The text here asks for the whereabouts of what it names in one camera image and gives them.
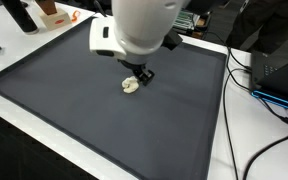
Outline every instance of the table surface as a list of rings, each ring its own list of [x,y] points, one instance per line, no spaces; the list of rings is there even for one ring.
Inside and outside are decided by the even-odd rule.
[[[78,22],[48,32],[37,16],[38,6],[32,1],[27,2],[30,5],[27,10],[40,28],[40,32],[32,36],[24,35],[4,7],[0,7],[0,45],[5,48],[0,56],[0,70],[22,59],[94,14],[91,11],[78,9],[81,12]],[[63,8],[70,15],[77,9],[63,4],[57,4],[57,6]],[[227,49],[223,46],[185,36],[182,38],[188,44],[227,53]],[[250,63],[249,53],[233,50],[233,54],[241,63],[246,65]],[[230,59],[229,65],[231,68],[238,67],[232,59]],[[234,74],[239,82],[248,85],[248,75],[240,72]],[[241,178],[249,158],[265,145],[288,135],[288,126],[271,115],[258,100],[232,81],[229,81],[227,86],[226,100],[228,123]],[[271,106],[279,114],[287,115],[283,108]],[[1,96],[0,117],[99,179],[136,179],[78,141]],[[213,142],[208,179],[235,179],[222,104]],[[288,179],[288,141],[260,156],[253,164],[248,179]]]

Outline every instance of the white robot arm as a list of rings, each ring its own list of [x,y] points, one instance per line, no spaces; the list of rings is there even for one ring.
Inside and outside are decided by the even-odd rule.
[[[221,0],[112,0],[113,17],[92,21],[90,50],[118,59],[146,85],[154,76],[145,70],[147,56],[161,47],[180,10],[189,6],[206,12],[217,1]],[[196,2],[201,4],[194,8]]]

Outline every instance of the white table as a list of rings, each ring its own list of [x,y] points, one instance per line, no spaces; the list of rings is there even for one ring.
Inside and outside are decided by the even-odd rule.
[[[0,56],[0,70],[71,28],[67,26],[47,32],[40,19],[35,15],[38,11],[36,4],[31,2],[29,4],[28,11],[38,27],[41,28],[40,33],[33,36],[24,35],[6,10],[0,7],[0,44],[6,48],[4,54]],[[57,5],[69,14],[76,10],[76,8],[66,5]],[[81,9],[79,11],[82,13],[76,24],[93,15],[93,12],[90,11]],[[189,37],[183,37],[183,39],[184,42],[195,46],[227,53],[227,49],[220,45]],[[250,54],[238,50],[233,50],[233,54],[243,64],[249,64]],[[232,59],[230,66],[238,67]],[[247,75],[237,72],[235,77],[242,84],[248,85]],[[241,178],[248,159],[265,145],[286,136],[288,126],[271,115],[259,101],[238,88],[232,81],[228,84],[226,99],[233,148]],[[272,107],[279,114],[286,115],[284,109],[273,105]],[[0,117],[99,179],[136,179],[86,146],[1,96]],[[222,105],[218,116],[208,179],[235,179]],[[262,155],[252,166],[248,179],[288,179],[288,141]]]

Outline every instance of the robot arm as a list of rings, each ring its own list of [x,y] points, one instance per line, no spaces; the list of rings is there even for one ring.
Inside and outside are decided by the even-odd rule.
[[[148,84],[154,73],[145,70],[148,55],[161,47],[180,10],[204,14],[223,0],[112,0],[114,17],[96,18],[90,50],[118,59]]]

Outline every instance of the orange object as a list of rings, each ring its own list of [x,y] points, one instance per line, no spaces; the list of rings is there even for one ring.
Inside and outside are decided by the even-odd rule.
[[[74,11],[73,13],[73,19],[72,19],[72,22],[75,22],[77,21],[77,18],[80,16],[81,12],[79,12],[78,10]]]

